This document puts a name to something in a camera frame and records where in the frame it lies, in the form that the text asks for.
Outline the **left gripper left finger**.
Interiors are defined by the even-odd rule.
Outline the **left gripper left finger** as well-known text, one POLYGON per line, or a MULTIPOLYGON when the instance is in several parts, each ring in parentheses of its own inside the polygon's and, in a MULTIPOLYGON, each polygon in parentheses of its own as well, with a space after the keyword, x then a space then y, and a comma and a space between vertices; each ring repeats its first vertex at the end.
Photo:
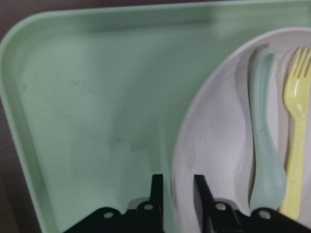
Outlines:
POLYGON ((76 223, 67 233, 162 233, 163 175, 152 176, 150 197, 137 208, 121 214, 111 207, 100 208, 76 223))

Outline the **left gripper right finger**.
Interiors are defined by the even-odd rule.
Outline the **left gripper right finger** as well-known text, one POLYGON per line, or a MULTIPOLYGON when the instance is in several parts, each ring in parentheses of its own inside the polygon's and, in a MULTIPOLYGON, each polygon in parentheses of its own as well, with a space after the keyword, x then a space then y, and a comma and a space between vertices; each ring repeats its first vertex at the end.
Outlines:
POLYGON ((254 210, 250 216, 225 201, 216 201, 204 175, 194 175, 202 209, 203 233, 309 233, 310 228, 270 208, 254 210))

